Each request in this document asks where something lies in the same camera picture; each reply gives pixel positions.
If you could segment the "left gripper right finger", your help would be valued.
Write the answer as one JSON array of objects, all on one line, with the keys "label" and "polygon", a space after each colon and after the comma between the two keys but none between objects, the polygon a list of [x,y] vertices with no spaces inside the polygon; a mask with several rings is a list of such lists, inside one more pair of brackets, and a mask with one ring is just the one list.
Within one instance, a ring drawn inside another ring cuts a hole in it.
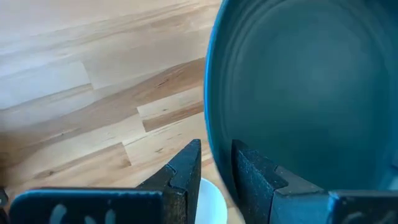
[{"label": "left gripper right finger", "polygon": [[241,141],[231,154],[246,224],[398,224],[398,190],[327,191]]}]

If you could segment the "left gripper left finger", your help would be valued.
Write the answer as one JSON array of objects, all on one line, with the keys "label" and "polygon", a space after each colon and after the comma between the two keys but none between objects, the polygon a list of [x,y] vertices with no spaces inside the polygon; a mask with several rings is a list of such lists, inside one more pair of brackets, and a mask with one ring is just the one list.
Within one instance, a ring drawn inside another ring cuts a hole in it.
[{"label": "left gripper left finger", "polygon": [[10,224],[194,224],[201,141],[190,141],[137,187],[42,187],[18,195]]}]

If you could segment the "pale grey plate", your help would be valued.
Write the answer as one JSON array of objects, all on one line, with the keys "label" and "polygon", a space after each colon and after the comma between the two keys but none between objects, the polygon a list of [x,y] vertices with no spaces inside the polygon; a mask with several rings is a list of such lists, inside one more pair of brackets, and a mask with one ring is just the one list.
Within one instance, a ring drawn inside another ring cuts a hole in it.
[{"label": "pale grey plate", "polygon": [[220,189],[201,178],[195,224],[227,224],[228,208]]}]

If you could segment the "dark teal plate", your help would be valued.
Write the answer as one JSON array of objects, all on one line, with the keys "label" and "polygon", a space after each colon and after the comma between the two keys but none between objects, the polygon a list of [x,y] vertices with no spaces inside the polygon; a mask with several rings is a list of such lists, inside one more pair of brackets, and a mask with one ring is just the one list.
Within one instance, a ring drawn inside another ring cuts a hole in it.
[{"label": "dark teal plate", "polygon": [[398,0],[222,0],[205,118],[234,200],[234,140],[323,189],[393,188]]}]

